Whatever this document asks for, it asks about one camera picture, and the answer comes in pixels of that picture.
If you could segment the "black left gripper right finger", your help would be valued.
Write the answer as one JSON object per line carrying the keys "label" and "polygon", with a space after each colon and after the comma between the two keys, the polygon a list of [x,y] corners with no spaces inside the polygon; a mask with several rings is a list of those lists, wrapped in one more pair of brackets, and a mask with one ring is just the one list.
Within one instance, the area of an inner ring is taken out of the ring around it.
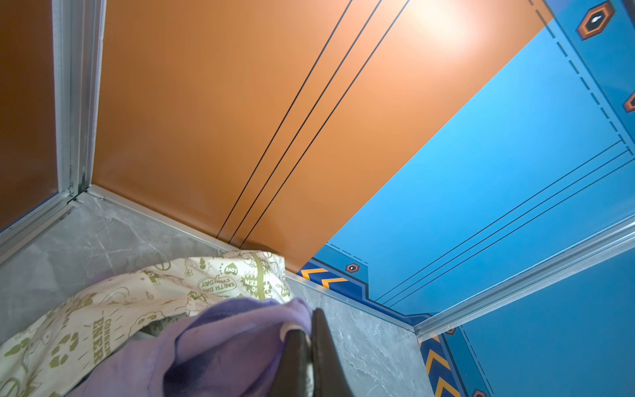
{"label": "black left gripper right finger", "polygon": [[342,370],[330,327],[322,309],[315,309],[313,312],[311,343],[314,396],[352,397],[352,390]]}

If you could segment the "purple cloth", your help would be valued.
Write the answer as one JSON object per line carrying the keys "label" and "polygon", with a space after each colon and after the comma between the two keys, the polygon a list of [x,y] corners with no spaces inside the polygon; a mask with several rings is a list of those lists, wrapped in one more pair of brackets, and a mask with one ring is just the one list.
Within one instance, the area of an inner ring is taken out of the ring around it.
{"label": "purple cloth", "polygon": [[129,342],[99,364],[72,396],[267,396],[284,350],[280,331],[308,332],[303,299],[227,299]]}

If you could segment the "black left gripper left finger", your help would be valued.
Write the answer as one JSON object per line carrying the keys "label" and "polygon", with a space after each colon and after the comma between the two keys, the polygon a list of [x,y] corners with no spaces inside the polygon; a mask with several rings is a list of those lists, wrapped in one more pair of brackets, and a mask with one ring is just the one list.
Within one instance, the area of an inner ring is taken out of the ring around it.
{"label": "black left gripper left finger", "polygon": [[284,337],[284,349],[269,396],[303,397],[309,392],[310,341],[306,332],[292,330]]}

